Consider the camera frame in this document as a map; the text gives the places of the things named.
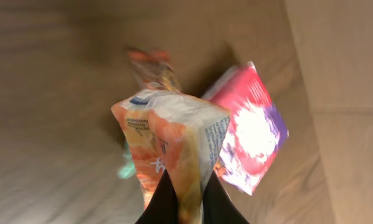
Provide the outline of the teal snack packet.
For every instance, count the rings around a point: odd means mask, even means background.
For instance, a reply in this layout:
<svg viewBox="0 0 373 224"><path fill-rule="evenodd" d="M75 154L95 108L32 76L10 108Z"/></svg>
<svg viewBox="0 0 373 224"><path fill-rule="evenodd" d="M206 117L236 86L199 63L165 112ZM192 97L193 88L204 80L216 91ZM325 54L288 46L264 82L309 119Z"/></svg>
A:
<svg viewBox="0 0 373 224"><path fill-rule="evenodd" d="M123 149L125 163L117 170L117 176L120 179L129 179L136 174L136 168L127 141L124 142Z"/></svg>

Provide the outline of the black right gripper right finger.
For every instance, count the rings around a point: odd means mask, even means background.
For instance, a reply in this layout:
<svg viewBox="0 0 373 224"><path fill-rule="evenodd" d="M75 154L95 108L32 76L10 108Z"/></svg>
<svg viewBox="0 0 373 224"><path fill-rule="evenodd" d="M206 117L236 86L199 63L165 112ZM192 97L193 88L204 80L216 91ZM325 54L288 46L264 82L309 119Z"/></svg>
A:
<svg viewBox="0 0 373 224"><path fill-rule="evenodd" d="M215 172L203 194L203 224L249 224L232 203Z"/></svg>

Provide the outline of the small orange box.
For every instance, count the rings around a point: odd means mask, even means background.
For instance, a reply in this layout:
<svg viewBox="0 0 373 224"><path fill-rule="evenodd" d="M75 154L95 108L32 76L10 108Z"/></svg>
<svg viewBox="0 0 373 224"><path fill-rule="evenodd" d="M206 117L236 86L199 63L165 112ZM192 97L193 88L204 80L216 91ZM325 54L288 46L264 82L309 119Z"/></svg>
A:
<svg viewBox="0 0 373 224"><path fill-rule="evenodd" d="M141 90L111 107L141 184L144 204L169 175L179 221L202 223L202 198L230 123L229 110L170 90Z"/></svg>

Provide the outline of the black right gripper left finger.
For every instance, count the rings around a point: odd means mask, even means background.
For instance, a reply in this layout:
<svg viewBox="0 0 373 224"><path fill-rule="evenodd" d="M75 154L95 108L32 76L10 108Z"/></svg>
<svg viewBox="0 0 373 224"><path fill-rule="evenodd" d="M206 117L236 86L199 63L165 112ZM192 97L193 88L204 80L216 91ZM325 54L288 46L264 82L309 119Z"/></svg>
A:
<svg viewBox="0 0 373 224"><path fill-rule="evenodd" d="M178 202L165 170L149 205L135 224L178 224Z"/></svg>

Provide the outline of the purple pink liner pack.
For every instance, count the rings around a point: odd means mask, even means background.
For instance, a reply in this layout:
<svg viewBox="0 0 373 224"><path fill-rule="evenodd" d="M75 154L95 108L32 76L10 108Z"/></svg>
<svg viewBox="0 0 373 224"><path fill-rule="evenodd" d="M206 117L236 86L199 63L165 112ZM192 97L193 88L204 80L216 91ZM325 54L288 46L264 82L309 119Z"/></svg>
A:
<svg viewBox="0 0 373 224"><path fill-rule="evenodd" d="M289 136L253 62L229 68L203 99L230 110L216 174L246 194L253 194Z"/></svg>

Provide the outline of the orange brown snack bar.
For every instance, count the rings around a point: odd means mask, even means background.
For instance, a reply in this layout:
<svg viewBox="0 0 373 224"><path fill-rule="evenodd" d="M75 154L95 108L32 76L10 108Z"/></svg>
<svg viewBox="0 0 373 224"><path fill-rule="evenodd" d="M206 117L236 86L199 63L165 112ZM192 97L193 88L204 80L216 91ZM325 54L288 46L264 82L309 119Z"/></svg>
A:
<svg viewBox="0 0 373 224"><path fill-rule="evenodd" d="M130 48L127 50L127 56L134 76L142 89L181 90L166 51L145 52Z"/></svg>

